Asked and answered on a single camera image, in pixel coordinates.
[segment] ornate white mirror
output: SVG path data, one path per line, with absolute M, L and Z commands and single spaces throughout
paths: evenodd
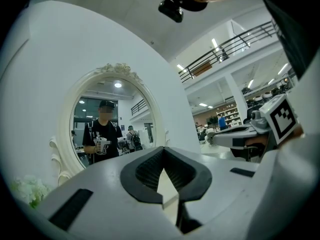
M 99 161 L 165 146 L 158 105 L 124 63 L 84 75 L 62 107 L 58 134 L 50 141 L 58 185 Z

